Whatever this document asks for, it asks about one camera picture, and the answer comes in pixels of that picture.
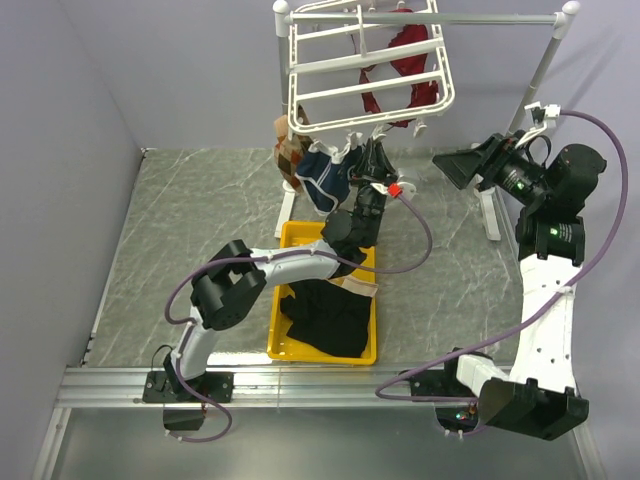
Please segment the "white clip hanger frame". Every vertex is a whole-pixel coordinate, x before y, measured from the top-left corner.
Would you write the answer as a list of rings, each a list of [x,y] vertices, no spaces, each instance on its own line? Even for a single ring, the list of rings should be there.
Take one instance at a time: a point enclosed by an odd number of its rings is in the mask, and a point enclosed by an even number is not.
[[[424,130],[428,117],[444,114],[456,92],[436,2],[413,10],[398,2],[389,11],[373,2],[319,1],[293,9],[273,5],[279,38],[283,110],[291,132],[313,135],[365,125]],[[305,43],[347,37],[351,53],[305,61]],[[360,114],[311,122],[310,102],[358,97]]]

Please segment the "black underwear beige waistband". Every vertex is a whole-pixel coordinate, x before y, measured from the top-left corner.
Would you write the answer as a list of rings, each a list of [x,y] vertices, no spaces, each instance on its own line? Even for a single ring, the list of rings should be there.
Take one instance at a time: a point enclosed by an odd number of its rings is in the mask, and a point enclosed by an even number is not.
[[[372,299],[328,280],[290,285],[295,296],[280,301],[292,325],[287,335],[334,356],[359,357],[367,344]]]

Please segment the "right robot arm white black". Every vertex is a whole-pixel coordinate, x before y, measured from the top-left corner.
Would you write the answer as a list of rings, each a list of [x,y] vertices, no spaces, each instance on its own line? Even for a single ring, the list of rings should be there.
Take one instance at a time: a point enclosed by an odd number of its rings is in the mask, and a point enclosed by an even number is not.
[[[456,188],[478,178],[478,191],[497,187],[522,205],[515,228],[523,288],[516,358],[509,372],[478,349],[446,361],[442,391],[455,400],[468,394],[475,398],[465,410],[442,418],[465,432],[489,426],[551,441],[589,413],[572,368],[571,280],[585,260],[580,212],[606,162],[586,145],[569,144],[552,161],[538,164],[522,136],[494,134],[474,148],[433,159]]]

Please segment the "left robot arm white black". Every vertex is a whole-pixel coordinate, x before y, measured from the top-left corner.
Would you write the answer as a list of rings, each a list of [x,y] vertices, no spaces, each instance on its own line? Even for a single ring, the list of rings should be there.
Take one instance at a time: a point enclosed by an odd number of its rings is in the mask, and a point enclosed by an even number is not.
[[[169,295],[165,320],[184,328],[179,344],[163,362],[166,390],[177,401],[206,400],[207,363],[217,333],[243,321],[264,290],[370,271],[365,251],[377,243],[389,196],[401,190],[381,140],[365,143],[347,180],[357,188],[354,205],[331,212],[319,239],[279,249],[251,248],[241,239],[233,240]]]

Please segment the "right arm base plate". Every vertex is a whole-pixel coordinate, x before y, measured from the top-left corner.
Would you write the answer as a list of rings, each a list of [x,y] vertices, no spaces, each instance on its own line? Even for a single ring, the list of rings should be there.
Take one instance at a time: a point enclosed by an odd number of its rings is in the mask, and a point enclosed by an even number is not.
[[[453,397],[462,399],[473,397],[472,391],[460,383],[454,373],[447,369],[427,370],[408,380],[410,395]],[[435,415],[438,425],[446,434],[464,436],[471,434],[478,426],[478,414],[475,402],[466,402],[462,406],[436,406]]]

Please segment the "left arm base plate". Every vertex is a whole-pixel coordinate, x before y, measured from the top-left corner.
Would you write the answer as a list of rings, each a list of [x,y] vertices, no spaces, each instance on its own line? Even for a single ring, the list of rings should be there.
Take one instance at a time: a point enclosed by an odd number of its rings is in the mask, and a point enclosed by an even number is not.
[[[230,372],[207,372],[187,383],[197,393],[220,404],[231,401],[234,376]],[[204,424],[206,405],[164,371],[150,371],[147,374],[142,403],[164,406],[163,424],[169,431],[191,433]]]

